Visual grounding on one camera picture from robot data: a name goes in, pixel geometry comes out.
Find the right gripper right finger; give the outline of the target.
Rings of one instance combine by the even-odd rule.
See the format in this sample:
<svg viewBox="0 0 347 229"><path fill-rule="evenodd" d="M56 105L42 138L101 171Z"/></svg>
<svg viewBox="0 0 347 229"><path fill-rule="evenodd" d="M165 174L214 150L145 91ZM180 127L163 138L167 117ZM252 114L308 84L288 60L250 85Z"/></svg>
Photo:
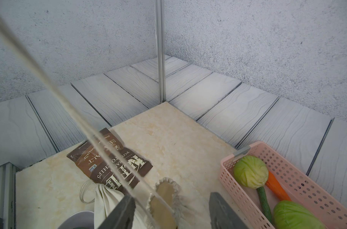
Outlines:
<svg viewBox="0 0 347 229"><path fill-rule="evenodd" d="M218 192L210 194L209 211L212 229L248 229Z"/></svg>

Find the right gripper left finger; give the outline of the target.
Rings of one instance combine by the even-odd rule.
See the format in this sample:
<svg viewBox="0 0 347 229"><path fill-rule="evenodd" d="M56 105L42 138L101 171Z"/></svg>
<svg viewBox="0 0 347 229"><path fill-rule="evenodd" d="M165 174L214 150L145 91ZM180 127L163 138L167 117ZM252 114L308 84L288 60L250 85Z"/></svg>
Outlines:
<svg viewBox="0 0 347 229"><path fill-rule="evenodd" d="M124 196L115 208L107 215L101 195L97 195L97 229L132 229L136 209L135 199Z"/></svg>

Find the beige cloth bag front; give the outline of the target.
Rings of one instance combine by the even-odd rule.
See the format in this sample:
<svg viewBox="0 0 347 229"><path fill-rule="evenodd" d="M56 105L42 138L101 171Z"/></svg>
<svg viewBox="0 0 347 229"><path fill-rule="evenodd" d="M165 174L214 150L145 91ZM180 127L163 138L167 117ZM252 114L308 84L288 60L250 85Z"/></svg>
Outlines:
<svg viewBox="0 0 347 229"><path fill-rule="evenodd" d="M78 125L79 129L84 133L88 138L89 142L95 147L95 150L99 153L101 158L107 163L109 168L113 173L118 177L118 180L126 189L127 194L131 195L135 199L136 207L142 207L142 203L135 196L133 189L126 182L125 178L117 170L117 167L112 163L108 154L105 152L104 148L107 148L108 151L114 155L120 162L130 170L132 174L144 185L147 182L144 178L134 170L126 159L124 159L119 151L117 151L105 138L104 136L96 131L94 127L77 111L74 106L69 102L69 100L63 95L59 88L52 82L48 77L46 72L42 67L37 63L37 61L32 57L32 55L27 51L27 49L20 43L16 38L11 29L6 25L6 23L0 17L0 38L3 40L3 43L6 44L12 51L23 61L23 63L30 69L30 71L42 81L42 83L48 88L48 90L54 95L54 97L60 102L63 108L69 113L73 120ZM96 186L96 197L94 199L95 207L97 209L97 195L101 195L105 204L108 204L107 208L110 208L110 212L115 208L115 206L121 201L121 199L126 196L122 195L122 198L119 202L112 202L112 199L118 194L118 191L114 189L109 189L105 185L99 184ZM135 209L133 228L142 228L142 229L165 229L167 228L167 223L169 222L168 216L163 218L155 218L153 214L153 208L149 205L147 208L142 207L142 210L145 212L147 222L141 220L141 216Z"/></svg>

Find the brown kettle chips bag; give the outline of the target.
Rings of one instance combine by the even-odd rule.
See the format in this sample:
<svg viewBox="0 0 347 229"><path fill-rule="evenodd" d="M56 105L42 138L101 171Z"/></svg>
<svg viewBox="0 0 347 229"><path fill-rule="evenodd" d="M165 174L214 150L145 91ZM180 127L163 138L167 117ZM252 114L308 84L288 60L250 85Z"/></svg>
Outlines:
<svg viewBox="0 0 347 229"><path fill-rule="evenodd" d="M153 168L150 161L126 148L107 128L101 130L100 133L141 176L144 177ZM107 148L104 148L104 150L130 187L135 188L139 183L135 175L132 174L120 160L112 155ZM72 160L86 176L93 180L94 183L103 184L110 189L127 194L127 191L120 183L117 176L88 140L67 154L67 157Z"/></svg>

